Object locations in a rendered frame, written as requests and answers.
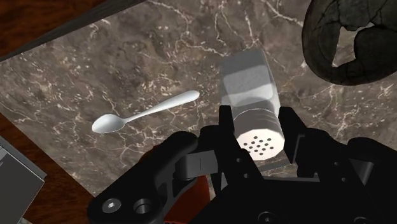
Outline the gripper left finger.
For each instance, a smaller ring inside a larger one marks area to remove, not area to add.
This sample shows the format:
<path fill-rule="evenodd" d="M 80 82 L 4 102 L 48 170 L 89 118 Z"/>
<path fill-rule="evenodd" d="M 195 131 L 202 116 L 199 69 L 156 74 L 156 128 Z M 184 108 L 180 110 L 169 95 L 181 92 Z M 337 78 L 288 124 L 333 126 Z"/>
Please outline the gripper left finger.
<path fill-rule="evenodd" d="M 179 131 L 96 196 L 89 224 L 163 224 L 164 216 L 193 181 L 174 177 L 176 163 L 198 146 L 213 148 L 227 186 L 189 224 L 257 224 L 264 210 L 263 177 L 233 134 L 230 106 L 220 106 L 219 124 L 196 136 Z"/>

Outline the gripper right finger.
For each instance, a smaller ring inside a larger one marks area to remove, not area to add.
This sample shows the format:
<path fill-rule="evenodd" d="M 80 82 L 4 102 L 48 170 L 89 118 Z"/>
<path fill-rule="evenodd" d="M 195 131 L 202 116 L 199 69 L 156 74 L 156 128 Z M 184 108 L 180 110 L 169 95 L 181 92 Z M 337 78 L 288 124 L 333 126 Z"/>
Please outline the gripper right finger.
<path fill-rule="evenodd" d="M 278 115 L 284 150 L 298 177 L 313 178 L 343 195 L 397 198 L 397 151 L 367 137 L 343 144 L 324 130 L 308 128 L 291 107 Z"/>

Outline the silver spoon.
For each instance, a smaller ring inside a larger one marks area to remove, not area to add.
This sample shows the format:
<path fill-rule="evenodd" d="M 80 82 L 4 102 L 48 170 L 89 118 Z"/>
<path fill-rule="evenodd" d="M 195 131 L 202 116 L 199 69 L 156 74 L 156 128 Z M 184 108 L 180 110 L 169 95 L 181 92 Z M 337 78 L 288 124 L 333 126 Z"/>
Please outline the silver spoon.
<path fill-rule="evenodd" d="M 183 104 L 193 102 L 198 99 L 200 93 L 196 90 L 189 90 L 187 92 L 183 92 L 182 94 L 178 94 L 170 99 L 165 100 L 164 102 L 158 103 L 157 105 L 147 109 L 141 113 L 138 113 L 134 116 L 130 116 L 128 118 L 121 118 L 114 114 L 105 114 L 96 119 L 96 121 L 92 124 L 92 131 L 98 134 L 105 134 L 110 132 L 116 132 L 124 126 L 140 117 L 151 115 L 153 113 L 157 113 L 159 111 L 167 110 L 170 108 L 174 108 L 176 106 L 181 106 Z"/>

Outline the glass salt shaker silver lid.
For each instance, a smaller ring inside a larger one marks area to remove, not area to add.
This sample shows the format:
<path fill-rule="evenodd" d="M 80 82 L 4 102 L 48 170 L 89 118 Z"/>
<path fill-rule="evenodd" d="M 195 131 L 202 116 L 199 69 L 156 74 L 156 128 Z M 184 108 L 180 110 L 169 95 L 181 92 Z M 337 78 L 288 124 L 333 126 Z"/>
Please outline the glass salt shaker silver lid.
<path fill-rule="evenodd" d="M 278 119 L 281 107 L 277 86 L 260 49 L 224 58 L 220 69 L 221 104 L 232 110 L 234 134 L 254 161 L 275 157 L 285 138 Z"/>

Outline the grey box-shaped appliance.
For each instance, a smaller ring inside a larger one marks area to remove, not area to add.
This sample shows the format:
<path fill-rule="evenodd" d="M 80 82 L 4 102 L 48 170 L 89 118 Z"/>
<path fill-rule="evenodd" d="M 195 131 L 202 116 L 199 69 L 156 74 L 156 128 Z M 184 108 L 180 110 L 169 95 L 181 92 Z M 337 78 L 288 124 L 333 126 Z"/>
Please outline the grey box-shaped appliance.
<path fill-rule="evenodd" d="M 18 224 L 46 173 L 0 136 L 0 224 Z"/>

